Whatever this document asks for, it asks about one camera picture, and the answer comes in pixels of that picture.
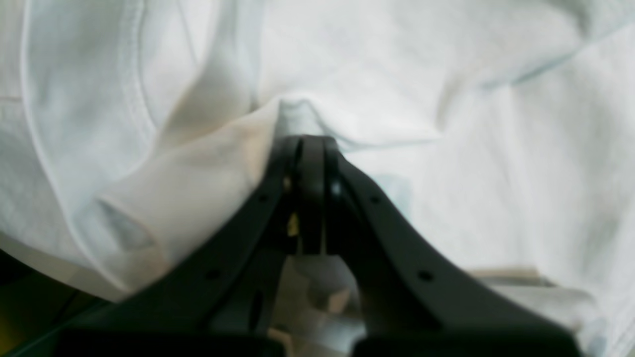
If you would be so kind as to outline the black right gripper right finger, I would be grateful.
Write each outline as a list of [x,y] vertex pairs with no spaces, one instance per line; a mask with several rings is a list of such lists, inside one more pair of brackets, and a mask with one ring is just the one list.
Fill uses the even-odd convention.
[[579,357],[570,332],[449,262],[379,186],[324,140],[327,253],[359,289],[367,336],[354,357]]

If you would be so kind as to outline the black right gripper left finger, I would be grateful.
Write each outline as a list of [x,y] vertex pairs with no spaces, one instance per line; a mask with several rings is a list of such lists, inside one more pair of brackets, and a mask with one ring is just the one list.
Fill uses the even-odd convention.
[[240,210],[179,267],[58,337],[55,357],[283,357],[268,338],[302,140],[286,138]]

